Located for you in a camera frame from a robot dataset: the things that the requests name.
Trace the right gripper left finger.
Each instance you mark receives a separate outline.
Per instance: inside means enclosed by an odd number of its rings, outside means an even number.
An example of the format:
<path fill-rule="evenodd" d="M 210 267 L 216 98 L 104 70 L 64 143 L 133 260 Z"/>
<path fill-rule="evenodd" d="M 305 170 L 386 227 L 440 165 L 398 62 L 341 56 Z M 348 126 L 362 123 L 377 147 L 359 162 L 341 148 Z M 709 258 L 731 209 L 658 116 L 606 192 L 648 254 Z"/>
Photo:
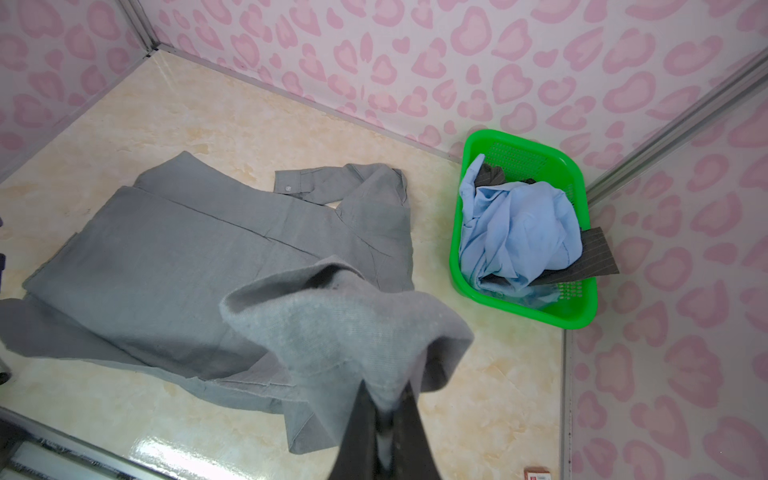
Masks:
<path fill-rule="evenodd" d="M 377 407 L 361 382 L 329 480 L 374 480 L 378 472 Z"/>

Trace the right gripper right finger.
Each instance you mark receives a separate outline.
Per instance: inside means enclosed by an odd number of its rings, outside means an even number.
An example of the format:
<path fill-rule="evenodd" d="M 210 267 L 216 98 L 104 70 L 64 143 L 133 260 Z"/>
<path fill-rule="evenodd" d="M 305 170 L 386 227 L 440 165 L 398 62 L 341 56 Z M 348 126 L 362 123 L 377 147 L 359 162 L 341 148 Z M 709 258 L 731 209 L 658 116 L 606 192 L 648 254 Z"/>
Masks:
<path fill-rule="evenodd" d="M 411 384 L 403 391 L 392 420 L 392 479 L 440 480 Z"/>

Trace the grey long sleeve shirt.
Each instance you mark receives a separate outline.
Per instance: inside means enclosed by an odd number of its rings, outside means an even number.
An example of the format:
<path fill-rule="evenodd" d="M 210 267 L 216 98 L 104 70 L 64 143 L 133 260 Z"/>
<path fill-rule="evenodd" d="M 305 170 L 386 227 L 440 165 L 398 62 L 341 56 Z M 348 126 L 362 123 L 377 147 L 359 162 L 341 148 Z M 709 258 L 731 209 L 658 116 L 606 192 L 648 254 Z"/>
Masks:
<path fill-rule="evenodd" d="M 272 191 L 189 153 L 119 189 L 1 303 L 27 357 L 85 360 L 280 414 L 289 450 L 337 446 L 356 392 L 443 388 L 474 336 L 412 282 L 404 173 L 284 170 Z"/>

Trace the red white label card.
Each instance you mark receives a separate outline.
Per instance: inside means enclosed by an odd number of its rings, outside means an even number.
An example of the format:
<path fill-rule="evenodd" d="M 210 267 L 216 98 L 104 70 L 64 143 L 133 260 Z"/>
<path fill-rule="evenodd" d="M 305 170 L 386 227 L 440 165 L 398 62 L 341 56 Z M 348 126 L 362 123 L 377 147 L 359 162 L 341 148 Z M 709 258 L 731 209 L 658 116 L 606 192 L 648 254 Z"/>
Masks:
<path fill-rule="evenodd" d="M 552 480 L 551 472 L 545 467 L 529 466 L 523 470 L 524 480 Z"/>

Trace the green plastic basket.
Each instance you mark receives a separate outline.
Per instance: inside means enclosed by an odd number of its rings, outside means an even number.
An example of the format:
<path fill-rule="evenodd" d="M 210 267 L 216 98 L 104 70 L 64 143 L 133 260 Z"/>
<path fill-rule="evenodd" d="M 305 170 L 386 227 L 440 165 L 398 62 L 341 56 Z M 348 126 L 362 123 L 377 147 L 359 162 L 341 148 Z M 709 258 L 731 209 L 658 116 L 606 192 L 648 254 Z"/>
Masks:
<path fill-rule="evenodd" d="M 461 172 L 465 173 L 480 154 L 489 165 L 502 167 L 509 181 L 532 178 L 564 191 L 574 207 L 579 226 L 584 230 L 590 228 L 584 176 L 565 153 L 533 140 L 483 129 L 466 139 Z M 457 200 L 449 260 L 451 280 L 457 292 L 480 305 L 566 330 L 580 329 L 591 323 L 598 307 L 597 280 L 594 278 L 560 283 L 558 301 L 542 308 L 529 308 L 473 289 L 460 272 L 461 209 L 462 201 Z"/>

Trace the light blue shirt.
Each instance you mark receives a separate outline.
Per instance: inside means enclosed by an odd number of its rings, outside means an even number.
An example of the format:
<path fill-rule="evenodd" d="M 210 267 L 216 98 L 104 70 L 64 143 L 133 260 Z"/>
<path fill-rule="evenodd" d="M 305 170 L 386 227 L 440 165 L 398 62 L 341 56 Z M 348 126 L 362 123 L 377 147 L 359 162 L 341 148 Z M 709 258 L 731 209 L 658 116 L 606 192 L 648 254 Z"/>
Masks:
<path fill-rule="evenodd" d="M 474 290 L 543 308 L 556 286 L 535 286 L 546 270 L 563 270 L 583 254 L 581 228 L 566 194 L 546 182 L 478 186 L 485 156 L 469 165 L 459 187 L 459 269 Z"/>

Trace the black shirt in basket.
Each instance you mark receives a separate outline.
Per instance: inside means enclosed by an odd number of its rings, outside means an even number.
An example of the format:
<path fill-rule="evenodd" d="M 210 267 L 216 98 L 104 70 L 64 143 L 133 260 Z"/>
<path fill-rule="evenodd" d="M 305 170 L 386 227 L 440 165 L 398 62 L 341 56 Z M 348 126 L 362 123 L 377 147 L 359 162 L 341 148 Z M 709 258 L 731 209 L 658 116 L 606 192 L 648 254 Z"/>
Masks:
<path fill-rule="evenodd" d="M 499 166 L 490 166 L 487 164 L 482 169 L 480 178 L 476 181 L 478 186 L 499 185 L 508 182 L 505 179 L 504 172 Z M 532 184 L 537 182 L 533 179 L 526 179 L 525 182 Z M 599 276 L 615 275 L 620 272 L 611 247 L 608 245 L 605 234 L 601 228 L 592 228 L 588 230 L 581 229 L 581 240 L 583 244 L 583 254 L 571 266 L 563 270 L 546 270 L 536 280 L 535 286 L 555 285 L 558 283 L 581 281 L 588 278 Z"/>

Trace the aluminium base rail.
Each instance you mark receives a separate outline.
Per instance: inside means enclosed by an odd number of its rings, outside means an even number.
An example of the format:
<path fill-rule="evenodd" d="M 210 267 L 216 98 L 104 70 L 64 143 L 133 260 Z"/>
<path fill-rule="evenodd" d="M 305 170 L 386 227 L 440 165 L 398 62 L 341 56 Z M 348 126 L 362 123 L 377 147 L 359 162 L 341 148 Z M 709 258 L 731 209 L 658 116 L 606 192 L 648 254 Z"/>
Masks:
<path fill-rule="evenodd" d="M 3 408 L 3 479 L 166 479 L 164 473 Z"/>

